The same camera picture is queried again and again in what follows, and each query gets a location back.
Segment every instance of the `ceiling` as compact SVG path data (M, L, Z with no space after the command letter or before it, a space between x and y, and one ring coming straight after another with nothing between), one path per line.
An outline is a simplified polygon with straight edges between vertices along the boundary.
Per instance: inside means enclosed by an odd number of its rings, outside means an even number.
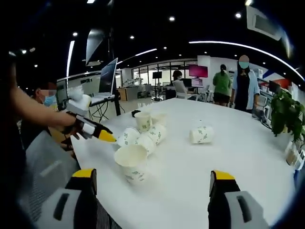
M197 55L204 55L204 52L210 56L237 60L246 54L251 63L275 71L300 84L302 90L305 89L304 81L295 72L258 51L227 44L189 44L190 41L224 41L249 45L279 57L298 68L300 74L305 76L302 57L304 47L299 35L301 30L293 23L302 12L293 1L287 4L254 0L252 5L285 29L294 47L290 58L281 40L275 41L247 29L244 0L235 0L233 3L224 0L112 0L111 9L106 6L109 0L96 0L93 4L86 2L74 0L63 4L62 1L41 1L40 4L26 2L13 6L15 14L20 17L13 20L14 33L11 33L10 49L18 56L17 75L21 87L30 87L32 80L41 77L49 81L65 77L72 40L75 40L75 45L70 75L101 69L110 59L108 43L103 42L92 57L93 61L103 63L92 68L85 66L82 60L86 56L88 33L92 28L104 31L113 28L114 56L119 61L127 59L119 64L119 68L128 65L135 67L156 60L196 58ZM241 19L235 17L237 12L241 13ZM174 22L169 21L170 16L175 17ZM78 33L77 37L73 37L74 32ZM32 47L35 47L35 51L29 52ZM154 52L133 57L154 48L157 49ZM27 50L27 53L22 54L22 49Z

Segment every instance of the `paper cup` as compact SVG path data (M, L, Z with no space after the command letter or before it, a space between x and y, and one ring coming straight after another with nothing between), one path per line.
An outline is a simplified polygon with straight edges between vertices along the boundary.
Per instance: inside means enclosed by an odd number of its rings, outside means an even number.
M129 183L140 184L147 178L147 151L143 146L124 146L115 152L114 160Z
M198 127L190 131L190 141L193 144L209 143L214 138L214 130L210 126Z
M146 134L142 134L137 140L134 141L134 144L142 145L146 149L148 155L156 150L156 144Z
M145 133L156 144L160 144L166 137L166 128L160 123L153 125L147 133Z
M151 127L151 115L148 112L139 112L134 115L138 130L143 133Z
M166 114L153 114L152 115L152 124L160 123L163 126L166 126Z
M133 127L127 127L123 134L119 136L116 143L120 146L127 146L129 144L133 144L134 141L140 136L140 133L137 129Z

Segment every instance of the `light blue shirt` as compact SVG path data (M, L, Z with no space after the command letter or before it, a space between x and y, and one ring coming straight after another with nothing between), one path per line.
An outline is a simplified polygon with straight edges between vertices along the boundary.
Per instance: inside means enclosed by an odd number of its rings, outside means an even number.
M248 73L250 82L249 82L249 90L248 90L248 104L247 104L247 110L253 109L253 99L255 94L260 94L259 87L258 87L258 82L257 82L257 77L253 70L250 69L250 72ZM234 72L233 76L233 86L232 89L235 90L234 93L234 101L237 95L237 71Z

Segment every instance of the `surgical mask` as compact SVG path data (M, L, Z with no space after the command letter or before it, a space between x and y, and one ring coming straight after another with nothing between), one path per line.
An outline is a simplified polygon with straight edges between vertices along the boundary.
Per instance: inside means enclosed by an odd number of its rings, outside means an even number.
M249 62L241 62L241 61L239 61L238 63L240 65L240 67L243 68L243 69L249 67Z
M55 95L52 96L46 96L43 105L45 106L51 106L55 102Z

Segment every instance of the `green leaves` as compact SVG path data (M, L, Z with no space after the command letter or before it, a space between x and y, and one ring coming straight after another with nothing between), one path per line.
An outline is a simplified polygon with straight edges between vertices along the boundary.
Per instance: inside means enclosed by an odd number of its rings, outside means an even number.
M294 142L300 137L305 125L305 109L302 104L291 98L291 94L281 91L275 94L271 101L271 126L275 136L286 126L292 132Z

